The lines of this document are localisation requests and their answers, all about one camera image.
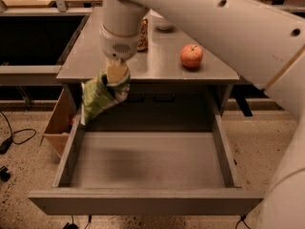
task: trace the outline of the gray cabinet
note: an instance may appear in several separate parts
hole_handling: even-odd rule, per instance
[[[93,10],[57,76],[75,108],[80,82],[105,70],[96,38],[102,10]],[[30,192],[46,214],[242,215],[263,199],[240,188],[223,128],[238,75],[208,51],[200,68],[188,71],[178,53],[193,40],[153,23],[149,31],[149,50],[128,62],[128,100],[86,127],[78,111],[53,187]]]

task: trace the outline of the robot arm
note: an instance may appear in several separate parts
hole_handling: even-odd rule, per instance
[[[254,0],[105,0],[104,8],[100,37],[107,57],[136,53],[141,20],[154,9],[299,122],[257,228],[305,228],[305,21]]]

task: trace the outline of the apple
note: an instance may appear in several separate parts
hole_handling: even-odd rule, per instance
[[[200,65],[203,58],[203,50],[199,45],[188,44],[180,52],[180,59],[186,68],[193,69]]]

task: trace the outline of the terrazzo floor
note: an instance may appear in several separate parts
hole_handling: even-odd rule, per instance
[[[42,134],[51,116],[53,103],[35,103],[27,111],[22,104],[6,105],[0,102],[0,110],[8,117],[14,131],[33,128],[36,136],[22,145],[12,144],[8,152],[0,156],[0,167],[6,166],[11,177],[0,181],[0,229],[64,228],[71,223],[71,216],[47,216],[27,195],[31,190],[49,189],[53,183],[59,157]],[[225,129],[237,162],[237,171],[245,190],[266,191],[275,168],[282,158],[296,128],[296,122],[284,111],[253,110],[254,116],[244,117],[237,108],[227,109],[223,115]],[[0,141],[10,135],[4,118],[0,116]],[[29,133],[15,137],[22,140]],[[259,215],[258,205],[246,218],[254,228]],[[85,228],[87,216],[74,216],[74,223]],[[87,228],[107,229],[234,229],[239,216],[93,216]]]

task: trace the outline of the tabletop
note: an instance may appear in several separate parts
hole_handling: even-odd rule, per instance
[[[76,40],[71,52],[57,75],[61,83],[77,83],[94,78],[99,71],[106,70],[106,57],[101,50],[99,27],[103,7],[95,7],[86,25]],[[127,61],[132,82],[186,82],[228,84],[238,81],[238,74],[227,64],[204,49],[201,65],[188,70],[181,64],[180,51],[195,43],[178,28],[161,31],[149,19],[149,49],[139,52]]]

